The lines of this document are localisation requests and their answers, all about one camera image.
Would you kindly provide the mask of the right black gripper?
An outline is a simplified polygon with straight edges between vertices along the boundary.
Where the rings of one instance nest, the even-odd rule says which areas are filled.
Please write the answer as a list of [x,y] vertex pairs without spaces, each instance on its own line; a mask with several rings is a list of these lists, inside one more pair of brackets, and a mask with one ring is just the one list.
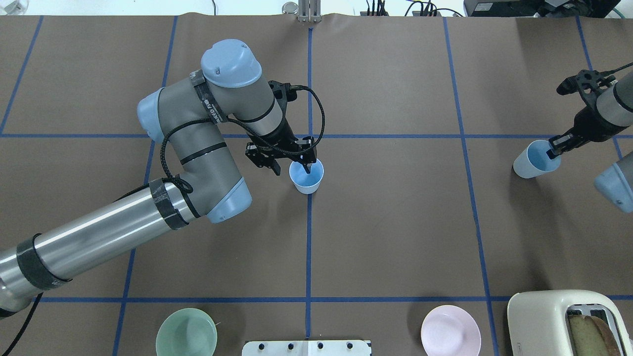
[[556,89],[559,95],[579,93],[584,107],[572,128],[547,140],[547,157],[554,160],[588,142],[604,142],[629,126],[629,77],[615,77],[616,70],[581,70]]

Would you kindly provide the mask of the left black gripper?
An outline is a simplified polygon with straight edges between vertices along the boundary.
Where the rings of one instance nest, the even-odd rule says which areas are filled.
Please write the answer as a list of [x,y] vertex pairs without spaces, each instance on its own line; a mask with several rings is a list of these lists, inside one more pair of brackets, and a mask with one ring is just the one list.
[[269,81],[268,85],[275,101],[259,120],[246,122],[251,142],[246,145],[245,155],[256,167],[271,169],[276,176],[280,176],[277,160],[281,158],[298,162],[309,175],[312,164],[317,160],[317,139],[313,136],[297,138],[286,118],[286,110],[288,103],[297,99],[298,91],[305,90],[311,94],[314,91],[304,85],[278,81]]

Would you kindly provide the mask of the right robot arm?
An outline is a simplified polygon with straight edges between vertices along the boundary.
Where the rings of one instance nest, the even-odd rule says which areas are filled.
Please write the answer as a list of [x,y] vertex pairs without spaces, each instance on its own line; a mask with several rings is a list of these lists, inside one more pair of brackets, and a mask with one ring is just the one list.
[[549,159],[588,143],[611,142],[618,160],[594,180],[595,189],[625,214],[633,210],[632,153],[624,155],[616,136],[633,124],[633,75],[617,79],[617,70],[581,70],[556,88],[559,95],[577,93],[584,107],[574,116],[570,129],[548,139]]

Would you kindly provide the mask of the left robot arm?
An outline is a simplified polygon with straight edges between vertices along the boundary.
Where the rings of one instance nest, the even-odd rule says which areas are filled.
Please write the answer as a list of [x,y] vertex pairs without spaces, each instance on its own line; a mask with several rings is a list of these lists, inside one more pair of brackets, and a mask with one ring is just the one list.
[[160,147],[163,178],[1,254],[1,317],[26,309],[104,262],[205,216],[221,223],[250,207],[251,192],[219,129],[233,123],[250,142],[246,156],[280,174],[279,158],[310,172],[319,138],[297,138],[287,104],[304,85],[269,81],[251,48],[224,39],[206,50],[187,78],[141,100],[138,120]]

